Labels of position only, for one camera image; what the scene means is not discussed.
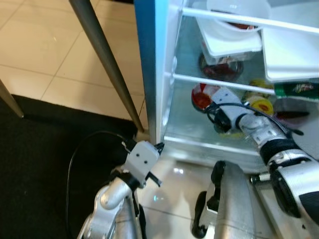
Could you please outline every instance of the white shelf bar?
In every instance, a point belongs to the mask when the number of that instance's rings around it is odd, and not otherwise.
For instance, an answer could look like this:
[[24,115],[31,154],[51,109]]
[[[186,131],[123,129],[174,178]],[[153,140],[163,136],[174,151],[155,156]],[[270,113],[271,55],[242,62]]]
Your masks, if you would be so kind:
[[248,25],[257,25],[257,26],[266,26],[271,28],[278,28],[278,29],[289,29],[295,31],[302,31],[306,33],[311,33],[314,35],[319,35],[319,28],[311,27],[311,26],[303,26],[298,24],[293,24],[289,22],[283,21],[276,21],[264,18],[256,18],[251,16],[241,16],[241,15],[234,15],[234,14],[227,14],[215,11],[208,11],[208,10],[200,10],[191,7],[183,7],[182,14],[184,16],[194,16],[194,17],[201,17],[206,19],[219,19],[229,22],[236,22],[241,24],[248,24]]
[[227,82],[227,81],[217,81],[217,80],[200,78],[195,76],[180,75],[175,73],[173,74],[173,77],[176,80],[206,83],[209,85],[217,85],[217,86],[226,86],[226,87],[244,90],[244,91],[252,91],[252,92],[259,92],[259,93],[264,93],[268,95],[275,95],[275,91],[273,89],[265,89],[265,88],[257,87],[257,86],[250,86],[250,85],[238,84],[238,83]]
[[240,148],[236,148],[236,147],[229,147],[229,146],[221,146],[221,145],[205,143],[205,142],[197,142],[197,141],[188,140],[188,139],[184,139],[184,138],[164,136],[164,140],[176,142],[176,143],[189,144],[192,146],[199,146],[199,147],[205,147],[205,148],[211,148],[211,149],[224,150],[224,151],[233,152],[233,153],[242,153],[242,154],[248,154],[248,155],[253,155],[253,156],[259,156],[258,152],[252,151],[252,150],[245,150],[245,149],[240,149]]

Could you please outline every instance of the green package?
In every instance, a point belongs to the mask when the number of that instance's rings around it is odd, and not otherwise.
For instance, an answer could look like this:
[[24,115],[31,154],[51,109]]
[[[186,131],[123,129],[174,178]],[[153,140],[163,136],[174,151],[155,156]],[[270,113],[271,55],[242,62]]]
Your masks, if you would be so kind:
[[298,82],[287,84],[275,84],[275,93],[278,98],[289,97],[319,102],[319,83]]

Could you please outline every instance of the red food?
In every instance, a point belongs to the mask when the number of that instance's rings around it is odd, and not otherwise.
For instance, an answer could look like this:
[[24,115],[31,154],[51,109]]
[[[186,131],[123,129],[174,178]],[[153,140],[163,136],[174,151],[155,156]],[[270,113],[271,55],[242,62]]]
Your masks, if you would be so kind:
[[209,95],[199,92],[193,96],[194,103],[201,109],[206,108],[212,103],[212,100]]
[[206,66],[204,68],[205,74],[210,75],[211,77],[218,77],[218,76],[227,76],[233,75],[236,72],[229,67],[227,63],[213,65],[213,66]]
[[240,24],[240,23],[228,22],[228,24],[235,26],[236,28],[243,29],[243,30],[250,30],[250,29],[256,28],[255,26],[250,26],[250,25],[245,25],[245,24]]
[[268,106],[264,104],[258,104],[258,107],[261,108],[264,112],[267,112],[269,110]]

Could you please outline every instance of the electric cord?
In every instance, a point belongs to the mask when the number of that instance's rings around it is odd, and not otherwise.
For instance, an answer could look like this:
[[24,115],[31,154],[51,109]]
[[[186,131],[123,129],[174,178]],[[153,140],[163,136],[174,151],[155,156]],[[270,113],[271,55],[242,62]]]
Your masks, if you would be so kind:
[[86,136],[84,139],[82,139],[82,141],[78,144],[78,146],[75,148],[73,155],[71,157],[70,163],[69,163],[69,169],[68,169],[68,176],[67,176],[67,184],[66,184],[66,200],[65,200],[65,229],[66,229],[66,233],[68,235],[68,237],[70,239],[73,239],[73,235],[72,235],[72,231],[70,228],[70,222],[69,222],[69,201],[70,201],[70,183],[71,183],[71,169],[72,169],[72,164],[74,161],[74,158],[77,154],[77,152],[79,151],[79,149],[82,147],[82,145],[90,138],[92,138],[93,136],[96,136],[98,134],[109,134],[109,135],[113,135],[116,136],[118,138],[120,138],[124,143],[126,143],[128,140],[125,139],[123,136],[117,134],[117,133],[113,133],[107,130],[100,130],[100,131],[96,131],[94,133],[89,134],[88,136]]
[[214,123],[215,120],[211,117],[211,115],[210,115],[211,112],[215,111],[217,108],[219,108],[221,106],[238,106],[238,107],[242,107],[242,108],[246,108],[248,110],[254,111],[257,114],[262,115],[264,117],[267,117],[271,122],[273,122],[289,138],[292,137],[291,136],[291,132],[294,132],[295,134],[298,134],[298,135],[304,135],[304,133],[301,130],[289,128],[289,127],[283,125],[282,123],[280,123],[275,118],[269,116],[268,114],[266,114],[266,113],[264,113],[262,111],[259,111],[259,110],[255,109],[255,108],[251,107],[251,106],[243,105],[243,104],[240,104],[240,103],[221,103],[221,104],[213,103],[213,104],[209,105],[205,109],[204,112],[207,113],[207,117],[209,118],[209,120],[212,123]]

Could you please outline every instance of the black mat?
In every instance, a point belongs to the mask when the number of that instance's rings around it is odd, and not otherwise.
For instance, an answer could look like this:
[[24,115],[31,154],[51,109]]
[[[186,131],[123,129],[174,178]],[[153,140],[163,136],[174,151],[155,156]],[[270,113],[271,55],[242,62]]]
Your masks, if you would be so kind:
[[134,0],[113,0],[113,1],[134,4]]
[[[0,100],[0,238],[64,239],[65,186],[69,160],[81,139],[97,130],[132,138],[131,121],[14,96],[19,119]],[[77,236],[94,197],[127,153],[114,136],[97,135],[74,162],[70,223]]]

